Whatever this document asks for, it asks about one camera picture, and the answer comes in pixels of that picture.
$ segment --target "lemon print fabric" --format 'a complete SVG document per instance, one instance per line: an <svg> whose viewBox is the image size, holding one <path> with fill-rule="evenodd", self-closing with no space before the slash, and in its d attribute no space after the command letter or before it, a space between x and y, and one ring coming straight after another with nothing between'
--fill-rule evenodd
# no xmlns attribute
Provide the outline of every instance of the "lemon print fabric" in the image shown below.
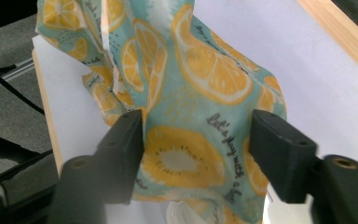
<svg viewBox="0 0 358 224"><path fill-rule="evenodd" d="M224 105L242 102L251 92L253 82L233 59L190 33L191 19L192 6L187 5L172 23L176 58L186 80L213 101Z"/></svg>
<svg viewBox="0 0 358 224"><path fill-rule="evenodd" d="M193 189L225 182L221 155L200 133L158 126L148 132L145 142L141 166L154 181Z"/></svg>
<svg viewBox="0 0 358 224"><path fill-rule="evenodd" d="M269 181L249 153L250 122L254 109L285 119L283 92L193 7L38 0L36 31L90 68L82 82L107 125L142 110L145 153L133 200L183 201L208 224L261 223Z"/></svg>
<svg viewBox="0 0 358 224"><path fill-rule="evenodd" d="M82 15L75 0L46 1L43 9L44 24L52 29L78 30Z"/></svg>

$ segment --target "black cable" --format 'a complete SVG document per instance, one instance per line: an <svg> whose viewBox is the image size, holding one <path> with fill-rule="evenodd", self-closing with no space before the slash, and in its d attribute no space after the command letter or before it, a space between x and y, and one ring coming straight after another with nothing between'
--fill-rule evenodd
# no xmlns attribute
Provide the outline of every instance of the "black cable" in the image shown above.
<svg viewBox="0 0 358 224"><path fill-rule="evenodd" d="M30 100L28 100L25 96L23 96L19 91L17 91L16 89L14 89L14 87L12 87L10 84L8 84L4 79L2 79L0 77L0 84L5 87L8 91L10 91L11 93L15 94L17 97L19 97L24 103L26 103L28 106L32 107L33 109L35 109L37 112L45 115L45 111L40 108L39 106L35 105L34 103L32 103Z"/></svg>
<svg viewBox="0 0 358 224"><path fill-rule="evenodd" d="M8 67L1 67L0 68L0 76L10 72L11 70L13 70L15 68L17 68L16 64L12 64L11 66L8 66Z"/></svg>

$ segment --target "fabric wrap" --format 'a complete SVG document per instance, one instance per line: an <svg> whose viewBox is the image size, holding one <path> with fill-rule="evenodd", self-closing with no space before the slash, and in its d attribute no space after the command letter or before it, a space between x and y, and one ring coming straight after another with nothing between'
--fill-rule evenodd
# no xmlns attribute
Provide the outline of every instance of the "fabric wrap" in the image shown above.
<svg viewBox="0 0 358 224"><path fill-rule="evenodd" d="M133 200L184 201L206 223L260 223L268 180L249 153L251 115L285 119L282 93L193 6L39 0L36 31L91 69L82 81L108 125L142 110L145 154Z"/></svg>

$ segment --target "wooden edge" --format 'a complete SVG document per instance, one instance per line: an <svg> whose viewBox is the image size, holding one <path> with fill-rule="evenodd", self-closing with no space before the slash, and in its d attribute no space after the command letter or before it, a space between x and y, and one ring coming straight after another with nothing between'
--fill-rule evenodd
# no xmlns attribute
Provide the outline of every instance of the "wooden edge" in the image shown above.
<svg viewBox="0 0 358 224"><path fill-rule="evenodd" d="M42 103L45 110L46 121L48 124L48 133L50 135L51 144L53 147L54 159L56 162L58 174L60 174L62 169L62 154L61 154L60 144L58 142L58 136L55 132L54 122L51 116L51 109L48 103L48 96L46 94L45 83L41 75L39 62L37 60L36 51L34 49L32 51L32 57L34 59L34 69L36 71L37 83L39 85L40 95L42 97Z"/></svg>
<svg viewBox="0 0 358 224"><path fill-rule="evenodd" d="M358 26L331 0L297 0L358 64Z"/></svg>

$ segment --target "white surface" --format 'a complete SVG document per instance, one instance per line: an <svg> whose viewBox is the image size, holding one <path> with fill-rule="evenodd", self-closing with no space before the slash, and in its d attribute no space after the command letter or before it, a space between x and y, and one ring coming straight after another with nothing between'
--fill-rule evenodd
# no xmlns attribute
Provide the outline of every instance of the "white surface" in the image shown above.
<svg viewBox="0 0 358 224"><path fill-rule="evenodd" d="M167 207L167 224L206 224L206 222L184 202L170 202Z"/></svg>
<svg viewBox="0 0 358 224"><path fill-rule="evenodd" d="M34 50L46 88L51 120L62 162L80 155L91 155L109 130L101 111L82 84L90 69L52 47L40 35L33 38Z"/></svg>
<svg viewBox="0 0 358 224"><path fill-rule="evenodd" d="M108 204L105 207L109 224L163 224L167 203L131 202L129 206Z"/></svg>
<svg viewBox="0 0 358 224"><path fill-rule="evenodd" d="M195 15L276 76L289 122L319 145L319 156L339 154L358 161L358 65L295 0L197 0ZM81 84L88 68L40 36L34 47L63 160L92 154L108 127ZM267 208L270 223L310 220L306 205L288 207L273 200ZM133 210L118 216L160 211L157 206L131 206Z"/></svg>

